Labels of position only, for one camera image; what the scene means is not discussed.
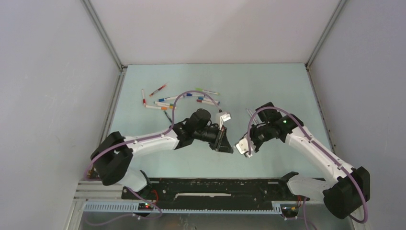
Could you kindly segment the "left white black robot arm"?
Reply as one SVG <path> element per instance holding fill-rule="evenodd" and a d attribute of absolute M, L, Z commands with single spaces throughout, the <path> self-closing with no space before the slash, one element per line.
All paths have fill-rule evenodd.
<path fill-rule="evenodd" d="M 91 154 L 91 164 L 104 186 L 120 184 L 131 189 L 139 199 L 147 199 L 152 185 L 146 173 L 137 168 L 136 160 L 148 154 L 187 147 L 194 140 L 208 143 L 213 151 L 233 153 L 224 125 L 230 119 L 229 112 L 219 112 L 212 122 L 207 110 L 198 109 L 189 118 L 149 136 L 124 137 L 116 131 Z"/>

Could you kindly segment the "dark green thin pen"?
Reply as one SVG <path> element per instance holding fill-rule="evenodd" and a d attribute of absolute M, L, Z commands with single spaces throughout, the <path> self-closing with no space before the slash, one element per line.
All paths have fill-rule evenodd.
<path fill-rule="evenodd" d="M 166 118 L 169 120 L 169 122 L 172 123 L 173 121 L 172 121 L 170 115 L 168 114 L 168 112 L 167 111 L 163 111 L 163 112 L 164 112 Z"/>

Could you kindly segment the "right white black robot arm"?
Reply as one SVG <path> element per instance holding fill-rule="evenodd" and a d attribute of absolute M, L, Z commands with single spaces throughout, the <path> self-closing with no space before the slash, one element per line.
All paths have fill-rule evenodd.
<path fill-rule="evenodd" d="M 367 202 L 371 196 L 371 175 L 364 167 L 355 168 L 317 140 L 294 114 L 269 102 L 255 110 L 245 136 L 236 144 L 240 154 L 250 158 L 263 143 L 279 139 L 301 153 L 321 174 L 323 180 L 290 172 L 279 179 L 279 196 L 291 200 L 296 195 L 323 201 L 339 219 L 350 217 L 366 223 Z"/>

